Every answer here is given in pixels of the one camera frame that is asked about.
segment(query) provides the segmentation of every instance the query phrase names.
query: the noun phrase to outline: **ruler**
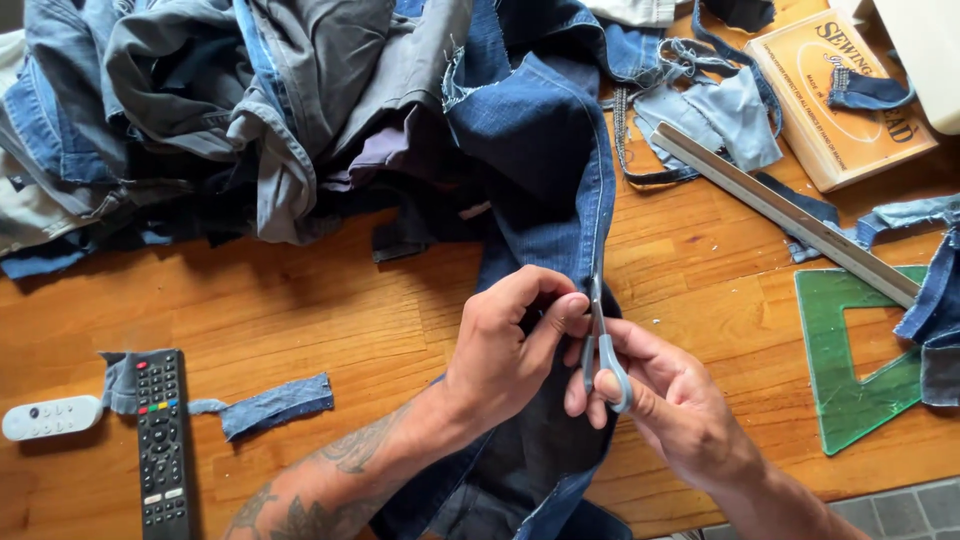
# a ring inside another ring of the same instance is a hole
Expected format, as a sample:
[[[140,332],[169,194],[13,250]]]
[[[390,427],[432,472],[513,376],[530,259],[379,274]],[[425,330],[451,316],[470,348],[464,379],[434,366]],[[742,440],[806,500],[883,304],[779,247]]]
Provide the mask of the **ruler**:
[[[817,248],[897,304],[907,309],[913,306],[920,292],[919,285],[673,126],[660,122],[650,142],[690,165],[794,237]]]

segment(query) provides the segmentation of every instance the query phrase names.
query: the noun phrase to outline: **remote control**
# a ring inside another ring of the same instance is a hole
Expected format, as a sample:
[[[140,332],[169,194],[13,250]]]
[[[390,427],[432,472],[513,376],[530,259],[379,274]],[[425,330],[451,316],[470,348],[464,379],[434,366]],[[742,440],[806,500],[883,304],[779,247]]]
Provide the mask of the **remote control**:
[[[90,428],[104,415],[104,406],[93,396],[77,396],[18,405],[3,417],[3,435],[26,441]]]
[[[136,364],[143,538],[189,540],[194,519],[186,473],[190,422],[180,405],[187,399],[183,352],[143,356],[146,360]]]

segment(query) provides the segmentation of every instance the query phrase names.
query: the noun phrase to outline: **box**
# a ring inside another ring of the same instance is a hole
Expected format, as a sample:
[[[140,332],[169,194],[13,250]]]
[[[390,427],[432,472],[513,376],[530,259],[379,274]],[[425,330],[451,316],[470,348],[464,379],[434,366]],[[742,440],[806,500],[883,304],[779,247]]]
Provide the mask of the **box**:
[[[900,110],[831,109],[833,67],[888,77],[849,19],[837,10],[810,16],[747,42],[783,108],[783,135],[823,192],[859,182],[937,146],[919,115]]]

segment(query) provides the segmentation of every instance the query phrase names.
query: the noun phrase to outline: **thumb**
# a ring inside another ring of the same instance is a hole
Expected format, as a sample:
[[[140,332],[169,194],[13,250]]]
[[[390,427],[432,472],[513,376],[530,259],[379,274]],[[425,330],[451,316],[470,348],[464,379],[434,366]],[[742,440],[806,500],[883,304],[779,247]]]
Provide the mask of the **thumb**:
[[[681,424],[680,411],[669,404],[664,398],[657,395],[649,386],[628,377],[630,386],[634,390],[634,402],[627,409],[627,414],[640,424],[646,426],[654,434],[660,435],[675,429]],[[594,388],[612,402],[617,402],[622,395],[616,376],[609,369],[597,372],[594,379]]]
[[[589,304],[587,295],[582,292],[571,292],[558,298],[524,341],[523,357],[533,358],[536,362],[553,358],[560,338],[566,334],[567,325],[578,321]]]

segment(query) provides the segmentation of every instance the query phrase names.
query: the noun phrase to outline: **forearm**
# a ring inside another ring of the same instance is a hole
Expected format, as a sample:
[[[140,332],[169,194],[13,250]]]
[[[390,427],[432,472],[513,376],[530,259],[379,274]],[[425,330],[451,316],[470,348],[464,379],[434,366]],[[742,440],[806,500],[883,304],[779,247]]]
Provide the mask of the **forearm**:
[[[796,479],[764,462],[756,479],[710,496],[741,538],[869,540]]]
[[[353,538],[407,480],[472,440],[445,401],[434,384],[291,465],[244,504],[224,540]]]

